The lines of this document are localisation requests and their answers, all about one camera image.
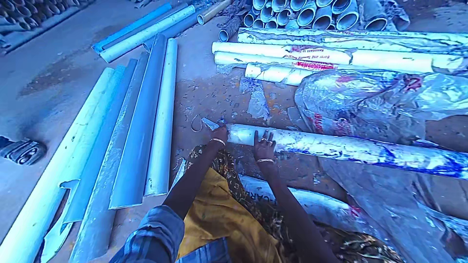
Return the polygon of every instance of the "bangle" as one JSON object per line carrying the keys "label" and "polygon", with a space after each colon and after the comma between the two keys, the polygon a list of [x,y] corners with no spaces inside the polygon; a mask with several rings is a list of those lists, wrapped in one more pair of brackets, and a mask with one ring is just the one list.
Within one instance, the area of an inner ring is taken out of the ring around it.
{"label": "bangle", "polygon": [[275,162],[272,159],[258,159],[257,162],[262,162],[262,161],[270,161],[270,162]]}
{"label": "bangle", "polygon": [[218,139],[218,138],[212,138],[212,139],[211,139],[211,141],[218,141],[218,142],[222,143],[222,144],[223,144],[223,146],[226,146],[226,143],[225,143],[223,140],[221,140],[221,139]]}

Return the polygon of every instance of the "dirty floor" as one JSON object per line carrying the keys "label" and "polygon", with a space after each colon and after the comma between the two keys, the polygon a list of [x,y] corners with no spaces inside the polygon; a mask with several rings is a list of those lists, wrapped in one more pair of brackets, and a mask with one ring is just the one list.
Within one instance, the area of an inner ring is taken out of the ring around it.
{"label": "dirty floor", "polygon": [[[7,234],[42,171],[57,149],[68,127],[84,103],[94,83],[107,66],[126,65],[143,49],[137,48],[111,64],[91,50],[91,44],[149,13],[162,1],[134,9],[127,0],[99,0],[40,37],[0,58],[0,134],[13,140],[24,137],[44,142],[47,156],[31,167],[20,167],[0,160],[0,240]],[[411,16],[411,31],[468,32],[468,5],[445,0],[402,0]],[[216,74],[211,43],[218,39],[217,17],[197,25],[177,38],[178,60],[174,111],[172,167],[186,158],[194,146],[206,143],[209,133],[201,128],[200,118],[224,118],[228,123],[292,126],[286,109],[294,106],[295,87],[279,88],[264,82],[263,88],[273,118],[267,124],[246,113],[250,95],[239,92],[243,70],[229,75]],[[427,125],[427,139],[448,148],[468,152],[468,117],[454,116]],[[251,148],[228,145],[239,172],[260,176]],[[314,190],[346,201],[346,193],[324,175],[315,157],[283,154],[278,156],[281,176],[290,186]],[[468,219],[468,185],[437,178],[436,201],[444,213]],[[146,198],[143,205],[117,212],[107,255],[94,262],[107,262],[123,245],[148,209],[157,203]],[[65,245],[52,263],[67,262],[79,225],[75,224]]]}

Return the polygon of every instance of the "hand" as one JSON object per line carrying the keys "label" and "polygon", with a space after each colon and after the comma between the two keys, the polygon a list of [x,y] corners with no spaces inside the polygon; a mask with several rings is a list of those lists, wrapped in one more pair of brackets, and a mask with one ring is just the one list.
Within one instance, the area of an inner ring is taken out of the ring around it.
{"label": "hand", "polygon": [[263,137],[258,141],[258,131],[254,134],[254,158],[256,161],[259,159],[275,159],[275,146],[276,141],[273,140],[273,133],[270,132],[268,137],[268,130],[265,131]]}

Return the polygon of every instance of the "plastic sheet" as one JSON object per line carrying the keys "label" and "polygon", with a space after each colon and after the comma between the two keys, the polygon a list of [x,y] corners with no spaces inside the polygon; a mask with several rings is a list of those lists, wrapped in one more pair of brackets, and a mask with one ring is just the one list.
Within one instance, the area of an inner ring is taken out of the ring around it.
{"label": "plastic sheet", "polygon": [[466,90],[468,79],[440,73],[327,70],[305,77],[294,99],[313,132],[410,145],[425,138],[425,120],[468,114]]}

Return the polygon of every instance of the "pipe pile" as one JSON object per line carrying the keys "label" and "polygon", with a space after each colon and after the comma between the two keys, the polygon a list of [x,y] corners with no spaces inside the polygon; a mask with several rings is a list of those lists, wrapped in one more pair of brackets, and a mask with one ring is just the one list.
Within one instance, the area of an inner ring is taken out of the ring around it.
{"label": "pipe pile", "polygon": [[409,24],[394,0],[253,0],[243,19],[245,27],[268,29],[400,31]]}

